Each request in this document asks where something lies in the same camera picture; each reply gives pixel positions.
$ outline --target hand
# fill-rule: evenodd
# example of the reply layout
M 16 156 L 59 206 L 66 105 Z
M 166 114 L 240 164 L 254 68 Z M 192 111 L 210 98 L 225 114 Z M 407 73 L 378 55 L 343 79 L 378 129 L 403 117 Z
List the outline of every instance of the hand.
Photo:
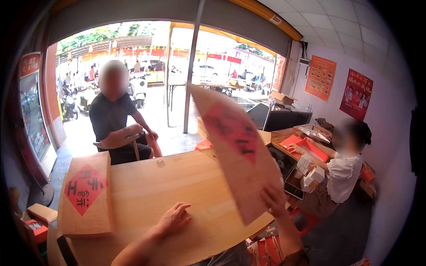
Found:
M 185 210 L 188 207 L 191 207 L 191 204 L 176 203 L 161 217 L 155 229 L 163 236 L 179 233 L 192 220 Z
M 143 134 L 144 132 L 143 126 L 139 125 L 138 123 L 128 126 L 127 128 L 130 131 L 130 135 Z
M 287 151 L 290 152 L 290 153 L 291 152 L 297 152 L 297 153 L 300 153 L 302 155 L 305 153 L 304 149 L 302 149 L 300 146 L 297 146 L 294 143 L 287 146 Z
M 315 145 L 315 141 L 311 139 L 310 137 L 305 137 L 305 140 L 309 141 L 310 143 Z
M 150 134 L 150 138 L 153 140 L 157 140 L 158 139 L 158 134 L 155 133 L 152 129 L 148 130 L 148 133 Z
M 287 194 L 284 192 L 284 188 L 278 189 L 271 184 L 267 184 L 260 192 L 260 197 L 269 208 L 269 213 L 275 218 L 288 214 L 287 209 L 285 208 Z

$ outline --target red diamond label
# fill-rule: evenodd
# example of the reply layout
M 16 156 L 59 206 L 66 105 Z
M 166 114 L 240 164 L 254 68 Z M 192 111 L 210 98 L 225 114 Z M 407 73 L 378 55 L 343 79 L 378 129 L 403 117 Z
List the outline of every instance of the red diamond label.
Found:
M 215 133 L 236 152 L 256 164 L 257 131 L 245 117 L 220 102 L 203 116 L 208 132 Z
M 86 164 L 65 185 L 63 192 L 78 213 L 83 216 L 107 186 L 107 179 Z

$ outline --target black shorts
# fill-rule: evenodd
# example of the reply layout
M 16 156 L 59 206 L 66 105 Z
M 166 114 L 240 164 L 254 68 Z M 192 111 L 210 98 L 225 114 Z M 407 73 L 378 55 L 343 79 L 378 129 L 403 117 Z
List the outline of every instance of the black shorts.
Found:
M 145 132 L 142 134 L 142 136 L 136 139 L 136 145 L 138 146 L 139 158 L 141 160 L 149 159 L 152 148 L 148 146 Z M 123 147 L 109 150 L 109 155 L 111 157 L 111 165 L 136 161 L 136 154 L 135 148 L 133 147 L 133 142 L 130 142 L 129 144 Z

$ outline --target stack of boxes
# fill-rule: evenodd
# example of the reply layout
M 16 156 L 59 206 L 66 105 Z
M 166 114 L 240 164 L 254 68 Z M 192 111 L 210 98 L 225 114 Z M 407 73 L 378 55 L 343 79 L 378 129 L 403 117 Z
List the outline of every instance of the stack of boxes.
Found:
M 306 176 L 307 173 L 311 170 L 312 158 L 308 154 L 304 154 L 300 157 L 296 165 L 296 174 L 294 175 L 297 179 L 301 179 L 303 176 Z
M 304 192 L 312 193 L 319 183 L 324 180 L 324 176 L 324 169 L 314 166 L 307 176 L 300 179 L 300 187 Z

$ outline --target black t-shirt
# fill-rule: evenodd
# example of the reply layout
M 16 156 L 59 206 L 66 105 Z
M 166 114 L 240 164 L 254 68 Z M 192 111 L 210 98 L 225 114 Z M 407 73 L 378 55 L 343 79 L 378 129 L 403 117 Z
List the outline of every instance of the black t-shirt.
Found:
M 111 132 L 125 128 L 127 116 L 133 115 L 136 111 L 127 92 L 114 103 L 102 93 L 98 94 L 93 99 L 89 110 L 96 141 L 104 140 Z

